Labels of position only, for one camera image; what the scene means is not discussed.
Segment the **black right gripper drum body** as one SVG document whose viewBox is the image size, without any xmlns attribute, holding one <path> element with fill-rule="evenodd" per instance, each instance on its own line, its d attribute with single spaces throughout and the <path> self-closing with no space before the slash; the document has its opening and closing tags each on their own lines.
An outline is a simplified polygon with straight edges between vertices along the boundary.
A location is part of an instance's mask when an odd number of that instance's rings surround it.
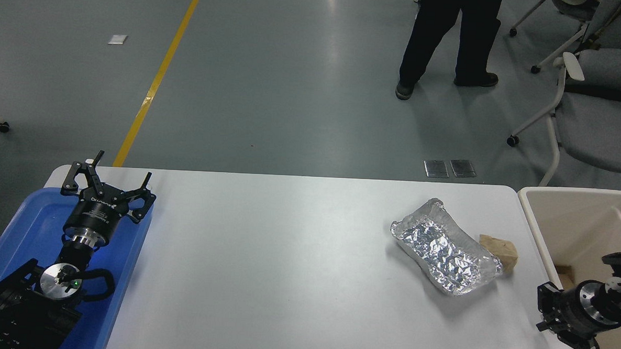
<svg viewBox="0 0 621 349">
<path fill-rule="evenodd" d="M 572 289 L 560 293 L 557 310 L 558 320 L 572 334 L 593 335 L 596 319 L 592 316 L 594 308 L 591 299 L 596 295 L 597 282 L 581 282 Z"/>
</svg>

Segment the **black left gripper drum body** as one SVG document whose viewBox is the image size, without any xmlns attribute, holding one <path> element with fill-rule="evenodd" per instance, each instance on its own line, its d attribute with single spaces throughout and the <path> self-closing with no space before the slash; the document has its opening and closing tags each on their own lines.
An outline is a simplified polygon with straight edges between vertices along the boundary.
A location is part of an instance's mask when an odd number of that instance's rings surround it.
<svg viewBox="0 0 621 349">
<path fill-rule="evenodd" d="M 80 199 L 63 227 L 67 236 L 88 229 L 99 235 L 99 239 L 113 237 L 122 216 L 129 212 L 131 198 L 126 199 L 123 190 L 109 184 L 102 188 L 102 195 L 94 188 L 82 189 Z"/>
</svg>

